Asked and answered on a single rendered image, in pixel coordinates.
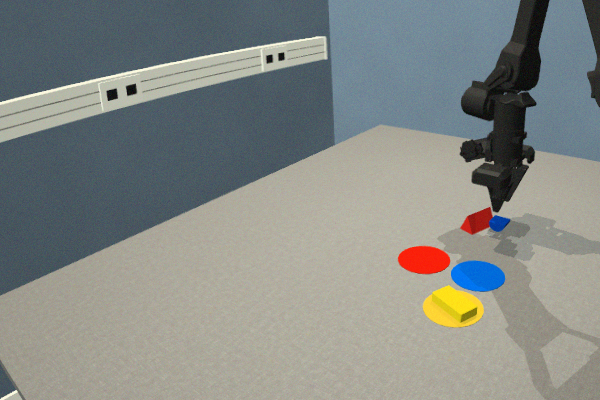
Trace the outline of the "blue circle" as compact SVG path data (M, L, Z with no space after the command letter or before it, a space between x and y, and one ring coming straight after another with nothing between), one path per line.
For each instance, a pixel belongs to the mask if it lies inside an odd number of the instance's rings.
M471 291L492 291L503 285L505 274L488 262L466 261L457 264L451 271L452 280Z

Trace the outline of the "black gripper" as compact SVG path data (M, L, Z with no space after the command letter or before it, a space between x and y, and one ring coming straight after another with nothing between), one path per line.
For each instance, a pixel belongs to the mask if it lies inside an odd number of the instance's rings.
M528 156L527 163L531 164L534 161L535 151L532 146L523 145L526 137L527 132L524 132L524 129L506 131L493 126L493 131L489 133L494 164L483 163L475 169L471 182L488 188L493 212L499 212L504 201L510 201L528 170L529 166L522 164L522 160Z

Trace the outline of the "yellow block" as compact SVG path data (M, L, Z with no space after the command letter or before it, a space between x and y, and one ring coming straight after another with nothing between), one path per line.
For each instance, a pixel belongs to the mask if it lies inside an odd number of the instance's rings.
M432 292L432 301L460 323L477 315L478 306L449 285Z

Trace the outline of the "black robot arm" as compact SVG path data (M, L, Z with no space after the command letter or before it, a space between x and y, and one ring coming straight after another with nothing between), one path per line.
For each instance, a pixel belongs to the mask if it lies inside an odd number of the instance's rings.
M493 126L497 129L524 129L526 108L536 106L536 102L529 92L517 93L529 91L538 83L541 66L539 41L549 1L520 0L512 37L502 49L495 69L484 84L472 81L472 86L461 98L461 107L466 114L487 121L494 119ZM600 0L582 2L597 54L595 70L588 71L587 77L591 98L595 98L600 107ZM462 143L460 156L465 162L482 158L492 162L492 139L489 134L487 138Z

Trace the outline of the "yellow circle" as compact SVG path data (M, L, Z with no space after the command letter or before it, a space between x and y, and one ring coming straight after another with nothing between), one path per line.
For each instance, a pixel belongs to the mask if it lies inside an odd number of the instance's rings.
M482 303L475 296L469 293L458 290L456 291L478 306L477 315L460 323L432 301L432 294L424 301L423 311L425 315L433 322L446 327L466 327L479 321L484 312Z

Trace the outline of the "blue block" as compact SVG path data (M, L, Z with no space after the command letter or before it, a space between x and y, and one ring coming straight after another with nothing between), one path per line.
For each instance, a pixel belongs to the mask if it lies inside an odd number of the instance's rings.
M510 219L495 215L489 221L489 225L492 230L499 232L499 231L502 231L509 222L510 222Z

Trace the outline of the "red circle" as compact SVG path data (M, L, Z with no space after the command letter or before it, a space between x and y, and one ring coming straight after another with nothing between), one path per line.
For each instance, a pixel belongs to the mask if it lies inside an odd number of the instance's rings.
M398 256L398 262L408 271L433 274L445 270L450 264L450 257L438 248L416 246L402 251Z

